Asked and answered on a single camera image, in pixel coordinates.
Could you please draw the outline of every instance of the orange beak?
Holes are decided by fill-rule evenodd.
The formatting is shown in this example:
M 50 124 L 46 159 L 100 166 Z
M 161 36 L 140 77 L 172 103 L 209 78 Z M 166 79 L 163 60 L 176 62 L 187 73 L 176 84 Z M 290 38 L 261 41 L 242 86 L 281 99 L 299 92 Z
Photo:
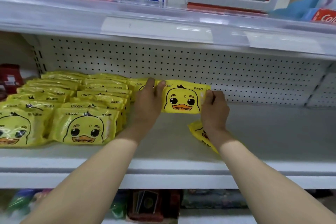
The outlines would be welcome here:
M 172 105 L 172 107 L 175 110 L 184 110 L 184 111 L 190 111 L 193 108 L 192 106 L 188 106 L 185 104 Z
M 88 136 L 80 136 L 80 137 L 73 137 L 72 141 L 75 143 L 93 143 L 96 140 L 95 137 L 88 137 Z
M 7 137 L 1 137 L 0 138 L 0 144 L 16 144 L 20 139 L 14 139 L 14 138 L 7 138 Z

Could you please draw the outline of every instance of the person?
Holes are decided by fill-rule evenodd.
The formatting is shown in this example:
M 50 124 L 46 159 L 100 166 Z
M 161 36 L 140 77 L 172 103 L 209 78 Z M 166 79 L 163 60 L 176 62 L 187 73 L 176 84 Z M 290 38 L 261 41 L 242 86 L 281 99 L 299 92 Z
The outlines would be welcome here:
M 160 115 L 165 82 L 155 88 L 154 82 L 148 79 L 144 89 L 137 92 L 132 124 L 74 170 L 22 224 L 96 224 L 103 221 L 137 146 Z M 257 223 L 336 223 L 336 215 L 330 210 L 233 138 L 225 126 L 228 115 L 223 92 L 208 90 L 201 111 L 204 129 Z

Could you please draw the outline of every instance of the right hand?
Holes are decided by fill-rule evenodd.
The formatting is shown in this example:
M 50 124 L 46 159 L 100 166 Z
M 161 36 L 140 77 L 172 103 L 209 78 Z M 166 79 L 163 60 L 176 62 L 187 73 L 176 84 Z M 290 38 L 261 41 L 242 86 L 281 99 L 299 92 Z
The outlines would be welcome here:
M 201 110 L 201 120 L 204 130 L 211 141 L 214 140 L 217 134 L 227 132 L 226 120 L 229 111 L 230 108 L 222 91 L 206 91 L 205 101 Z

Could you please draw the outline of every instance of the metal shelf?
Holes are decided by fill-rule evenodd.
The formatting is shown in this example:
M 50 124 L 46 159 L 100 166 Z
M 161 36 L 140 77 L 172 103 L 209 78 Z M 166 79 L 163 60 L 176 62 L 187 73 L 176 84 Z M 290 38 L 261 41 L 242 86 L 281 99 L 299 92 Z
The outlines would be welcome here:
M 336 59 L 332 25 L 202 13 L 156 2 L 0 0 L 0 30 L 127 42 L 145 39 L 180 46 L 195 43 L 198 48 Z
M 229 130 L 268 165 L 305 189 L 336 188 L 335 112 L 230 105 Z M 163 113 L 139 146 L 121 188 L 237 189 L 220 157 L 194 138 L 198 115 Z M 51 144 L 0 149 L 1 188 L 53 188 L 101 147 Z

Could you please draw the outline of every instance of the black card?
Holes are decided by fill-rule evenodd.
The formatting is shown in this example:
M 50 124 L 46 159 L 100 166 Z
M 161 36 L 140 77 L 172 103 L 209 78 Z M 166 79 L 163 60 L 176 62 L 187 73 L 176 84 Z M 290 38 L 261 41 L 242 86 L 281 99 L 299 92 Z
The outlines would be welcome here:
M 158 197 L 158 193 L 146 190 L 141 200 L 139 213 L 155 213 Z

